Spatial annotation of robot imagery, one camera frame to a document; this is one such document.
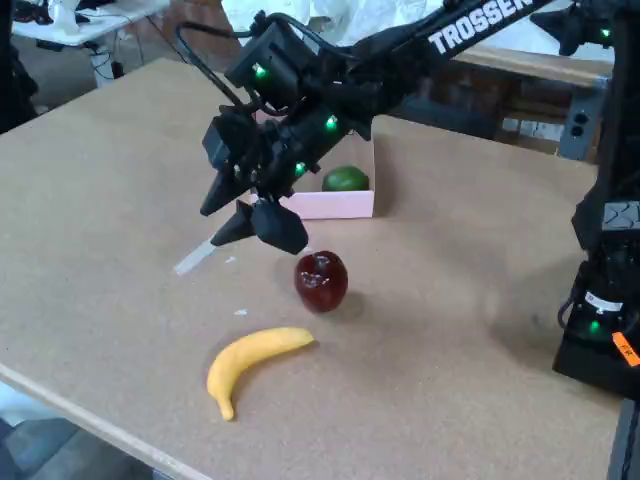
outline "wire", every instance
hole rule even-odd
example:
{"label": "wire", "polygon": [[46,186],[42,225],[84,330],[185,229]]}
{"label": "wire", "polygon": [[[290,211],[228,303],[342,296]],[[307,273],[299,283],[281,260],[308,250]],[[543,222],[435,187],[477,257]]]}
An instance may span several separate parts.
{"label": "wire", "polygon": [[291,25],[292,27],[295,27],[296,29],[298,29],[300,31],[300,33],[302,33],[304,36],[310,38],[311,40],[313,40],[319,47],[324,48],[326,51],[347,59],[347,60],[360,60],[359,57],[357,57],[356,55],[352,55],[350,53],[345,52],[343,49],[341,49],[340,47],[337,47],[329,42],[327,42],[324,38],[322,38],[320,35],[318,35],[316,32],[314,32],[313,30],[311,30],[309,27],[307,27],[305,24],[303,24],[302,22],[299,22],[298,20],[296,20],[295,18],[285,14],[285,13],[272,13],[271,15],[267,16],[266,18],[267,21],[269,20],[280,20],[283,21],[285,23],[288,23],[289,25]]}
{"label": "wire", "polygon": [[84,15],[85,17],[88,17],[88,18],[102,18],[102,17],[125,18],[129,22],[129,25],[133,27],[133,34],[136,37],[136,43],[138,44],[138,55],[140,56],[140,66],[144,65],[144,53],[142,51],[142,42],[140,42],[138,27],[131,18],[127,17],[126,15],[122,15],[120,13],[105,13],[104,15],[91,15],[89,13],[82,12],[81,15]]}
{"label": "wire", "polygon": [[233,37],[234,32],[225,32],[224,30],[219,30],[213,27],[207,27],[206,25],[201,25],[199,23],[194,22],[182,22],[178,24],[176,27],[176,38],[178,42],[182,46],[182,49],[187,54],[187,57],[191,61],[193,65],[195,65],[198,70],[200,70],[205,77],[211,81],[224,95],[238,108],[246,110],[247,108],[251,108],[252,106],[247,106],[242,103],[242,100],[238,98],[238,96],[233,93],[233,91],[222,81],[220,78],[213,73],[213,71],[207,66],[206,63],[193,51],[193,49],[189,46],[186,40],[182,37],[182,30],[196,30],[198,32],[209,33],[210,35],[217,36],[226,36],[227,38],[243,38],[243,37]]}
{"label": "wire", "polygon": [[251,98],[252,107],[255,110],[262,110],[267,115],[271,115],[272,117],[284,117],[287,113],[289,113],[289,108],[283,108],[282,110],[274,110],[273,108],[267,106],[264,103],[264,100],[260,98],[257,92],[253,88],[245,88],[249,97]]}
{"label": "wire", "polygon": [[[104,75],[102,72],[100,72],[100,70],[98,70],[101,67],[104,67],[107,63],[110,63],[112,60],[112,56],[111,56],[111,52],[107,52],[108,54],[108,58],[102,62],[100,65],[94,65],[93,67],[93,71],[95,73],[97,73],[98,75],[100,75],[102,78],[104,78],[105,80],[115,80],[114,77],[107,77],[106,75]],[[89,55],[90,57],[101,57],[103,56],[104,53],[98,53],[96,50],[94,50],[94,53],[92,53],[91,55]]]}
{"label": "wire", "polygon": [[566,330],[567,328],[567,323],[564,321],[564,314],[567,311],[567,309],[573,304],[573,300],[574,300],[574,296],[573,296],[573,292],[571,292],[571,295],[569,295],[569,298],[567,298],[566,302],[564,302],[560,307],[560,309],[558,310],[558,325],[560,325],[560,327],[563,330]]}
{"label": "wire", "polygon": [[151,26],[153,28],[155,28],[156,32],[158,32],[158,35],[160,35],[162,37],[162,39],[165,41],[165,43],[167,45],[169,45],[169,47],[171,47],[171,49],[176,53],[176,55],[178,55],[182,61],[186,64],[188,64],[189,62],[187,62],[187,59],[184,58],[184,55],[182,55],[182,53],[180,53],[180,50],[178,50],[175,45],[165,36],[165,34],[162,32],[162,30],[160,30],[160,27],[158,27],[155,22],[153,20],[151,20],[151,17],[147,17],[147,20],[149,21],[149,23],[151,24]]}

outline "white desk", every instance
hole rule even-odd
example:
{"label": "white desk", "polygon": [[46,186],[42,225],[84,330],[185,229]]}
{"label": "white desk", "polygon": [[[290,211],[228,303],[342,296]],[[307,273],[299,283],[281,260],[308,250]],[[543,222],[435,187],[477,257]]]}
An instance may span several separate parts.
{"label": "white desk", "polygon": [[78,13],[87,16],[90,22],[80,24],[78,31],[73,34],[66,33],[55,24],[38,25],[36,22],[14,22],[13,33],[69,47],[79,47],[86,42],[97,43],[98,48],[90,58],[96,72],[96,83],[98,87],[101,87],[110,83],[109,79],[113,77],[109,49],[102,40],[104,36],[144,17],[158,13],[167,8],[169,4],[170,0],[118,0],[112,5],[106,5],[96,10],[79,11]]}

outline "black cable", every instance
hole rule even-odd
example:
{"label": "black cable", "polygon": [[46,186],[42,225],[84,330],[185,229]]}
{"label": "black cable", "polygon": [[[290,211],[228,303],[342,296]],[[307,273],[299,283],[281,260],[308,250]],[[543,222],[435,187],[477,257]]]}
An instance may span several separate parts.
{"label": "black cable", "polygon": [[640,417],[640,405],[633,402],[633,414],[629,422],[629,433],[627,434],[627,448],[624,451],[624,460],[622,461],[622,469],[620,480],[629,480],[629,471],[631,470],[631,462],[633,460],[633,447],[636,441],[638,430],[638,419]]}
{"label": "black cable", "polygon": [[266,113],[267,115],[271,115],[272,117],[284,117],[287,113],[289,113],[288,108],[283,108],[282,110],[274,110],[273,108],[267,106],[264,103],[264,100],[260,98],[260,96],[253,88],[245,88],[245,90],[251,98],[252,108],[255,108],[254,111],[262,110],[264,113]]}
{"label": "black cable", "polygon": [[[100,67],[104,67],[107,63],[110,63],[110,62],[111,62],[111,60],[112,60],[111,52],[107,52],[107,53],[108,53],[109,57],[108,57],[104,62],[102,62],[100,65],[94,65],[94,67],[93,67],[93,71],[94,71],[95,73],[97,73],[98,75],[100,75],[100,76],[101,76],[102,78],[104,78],[105,80],[115,80],[115,78],[114,78],[114,77],[107,77],[107,76],[103,75],[103,74],[102,74],[102,72],[100,72],[100,71],[98,70]],[[104,53],[98,53],[97,51],[95,51],[95,50],[94,50],[94,53],[93,53],[93,54],[91,54],[91,55],[89,55],[89,56],[90,56],[90,57],[101,57],[102,55],[104,55]]]}
{"label": "black cable", "polygon": [[[189,46],[189,44],[185,41],[185,39],[182,38],[182,30],[196,30],[198,32],[209,33],[210,35],[226,36],[227,38],[242,38],[242,37],[233,37],[234,32],[227,32],[224,30],[219,30],[217,28],[207,27],[206,25],[200,25],[199,23],[194,23],[194,22],[183,22],[178,24],[178,26],[176,27],[176,38],[178,39],[178,42],[180,43],[180,45],[182,46],[182,49],[187,54],[187,57],[189,58],[191,63],[195,65],[198,68],[198,70],[200,70],[204,74],[204,76],[207,77],[209,81],[211,81],[211,83],[213,83],[216,87],[218,87],[220,91],[224,93],[224,95],[236,107],[246,110],[248,106],[242,103],[242,100],[240,100],[240,98],[235,93],[233,93],[233,90],[231,90],[222,80],[220,80],[220,78],[215,73],[213,73],[213,71],[207,66],[207,64],[204,63],[204,61],[202,61],[202,59],[193,51],[193,49]],[[238,33],[240,34],[249,33],[249,35],[251,35],[251,32],[238,32]]]}
{"label": "black cable", "polygon": [[189,62],[187,62],[187,59],[184,58],[184,55],[182,55],[182,53],[180,53],[180,50],[178,50],[175,47],[175,45],[165,36],[165,34],[162,32],[162,30],[160,30],[160,27],[158,27],[155,24],[155,22],[153,20],[151,20],[151,17],[147,17],[147,20],[149,21],[151,26],[156,29],[156,32],[158,32],[158,35],[160,35],[162,37],[162,39],[165,41],[165,43],[167,45],[169,45],[171,47],[171,49],[176,53],[176,55],[178,55],[182,59],[182,61],[184,63],[188,64]]}
{"label": "black cable", "polygon": [[319,47],[325,49],[327,52],[330,52],[338,57],[341,57],[347,60],[359,60],[359,57],[357,57],[356,55],[347,53],[344,50],[342,50],[340,47],[332,45],[331,43],[327,42],[324,38],[322,38],[320,35],[318,35],[316,32],[314,32],[309,27],[307,27],[305,24],[303,24],[302,22],[299,22],[298,20],[287,15],[286,13],[280,13],[280,12],[272,13],[271,15],[267,16],[266,20],[267,21],[280,20],[282,22],[288,23],[289,25],[300,30],[300,32],[304,36],[313,40]]}
{"label": "black cable", "polygon": [[144,53],[142,51],[142,42],[140,42],[138,27],[136,26],[135,22],[131,18],[127,17],[126,15],[122,15],[120,13],[108,13],[108,14],[105,13],[104,15],[91,15],[89,13],[83,12],[82,15],[88,18],[115,17],[115,18],[126,19],[129,22],[129,25],[133,27],[133,34],[136,37],[136,43],[138,44],[138,55],[140,55],[140,66],[144,65]]}
{"label": "black cable", "polygon": [[562,328],[563,330],[567,328],[567,323],[564,321],[564,314],[567,311],[567,309],[573,304],[573,301],[574,301],[574,295],[572,292],[571,295],[569,295],[569,298],[567,298],[567,300],[562,304],[562,306],[558,310],[558,325],[560,325],[560,328]]}

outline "orange label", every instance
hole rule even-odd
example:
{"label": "orange label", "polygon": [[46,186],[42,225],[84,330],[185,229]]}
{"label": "orange label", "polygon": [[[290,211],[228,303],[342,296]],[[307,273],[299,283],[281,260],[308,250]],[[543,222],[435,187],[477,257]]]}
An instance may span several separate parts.
{"label": "orange label", "polygon": [[618,347],[618,350],[620,350],[620,353],[629,365],[632,367],[640,365],[640,357],[633,348],[631,348],[631,345],[629,345],[629,342],[624,338],[624,335],[622,335],[621,332],[613,334],[613,343],[616,344],[616,347]]}

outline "white cloth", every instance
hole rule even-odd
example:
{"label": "white cloth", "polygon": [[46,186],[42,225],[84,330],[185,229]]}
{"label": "white cloth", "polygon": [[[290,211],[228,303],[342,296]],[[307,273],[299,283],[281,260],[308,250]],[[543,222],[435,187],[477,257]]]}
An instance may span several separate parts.
{"label": "white cloth", "polygon": [[[570,0],[555,0],[542,11],[566,8]],[[328,17],[321,35],[337,45],[353,45],[361,38],[396,25],[424,18],[442,5],[442,0],[222,0],[234,30],[247,30],[255,14],[284,12],[308,24],[313,17]],[[531,53],[558,54],[558,42],[528,18],[485,39],[483,45]],[[613,62],[613,49],[583,45],[573,58]]]}

